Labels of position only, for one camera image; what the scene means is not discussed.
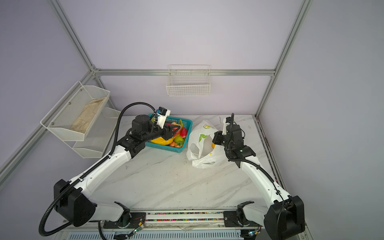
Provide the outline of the yellow fake banana bunch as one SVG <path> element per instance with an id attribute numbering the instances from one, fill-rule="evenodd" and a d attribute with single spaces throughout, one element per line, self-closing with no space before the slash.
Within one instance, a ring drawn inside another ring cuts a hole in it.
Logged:
<path id="1" fill-rule="evenodd" d="M 168 140 L 165 140 L 162 137 L 159 137 L 157 139 L 151 140 L 151 143 L 157 144 L 157 145 L 162 145 L 162 146 L 167 146 L 167 145 L 171 144 L 173 141 L 174 141 L 174 137 L 172 137 Z"/>

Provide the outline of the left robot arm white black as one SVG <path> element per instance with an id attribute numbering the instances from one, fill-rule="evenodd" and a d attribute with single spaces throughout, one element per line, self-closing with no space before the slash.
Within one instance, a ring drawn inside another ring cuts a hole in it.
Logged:
<path id="1" fill-rule="evenodd" d="M 130 209 L 120 202 L 95 203 L 94 191 L 120 166 L 143 150 L 147 142 L 157 138 L 169 140 L 180 129 L 167 118 L 171 111 L 160 107 L 151 115 L 138 115 L 126 135 L 117 141 L 111 151 L 85 172 L 70 182 L 55 184 L 55 210 L 71 225 L 80 227 L 90 221 L 112 221 L 125 226 L 131 217 Z"/>

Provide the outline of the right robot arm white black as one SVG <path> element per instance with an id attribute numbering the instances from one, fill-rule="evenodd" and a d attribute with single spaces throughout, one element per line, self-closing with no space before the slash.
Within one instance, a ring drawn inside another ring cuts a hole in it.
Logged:
<path id="1" fill-rule="evenodd" d="M 258 226 L 249 234 L 253 239 L 265 229 L 272 240 L 286 240 L 305 231 L 305 206 L 299 196 L 284 190 L 262 167 L 256 153 L 244 143 L 245 134 L 233 117 L 224 120 L 223 130 L 214 135 L 213 144 L 224 148 L 229 162 L 244 171 L 260 191 L 266 207 L 257 207 L 253 201 L 238 204 L 236 217 L 225 218 L 238 227 Z"/>

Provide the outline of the white lemon print plastic bag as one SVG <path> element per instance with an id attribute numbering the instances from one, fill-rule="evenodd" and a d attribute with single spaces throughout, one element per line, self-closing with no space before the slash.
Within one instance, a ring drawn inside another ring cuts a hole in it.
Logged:
<path id="1" fill-rule="evenodd" d="M 224 147 L 213 143 L 217 131 L 208 120 L 202 120 L 191 131 L 186 156 L 194 168 L 216 168 L 227 159 Z"/>

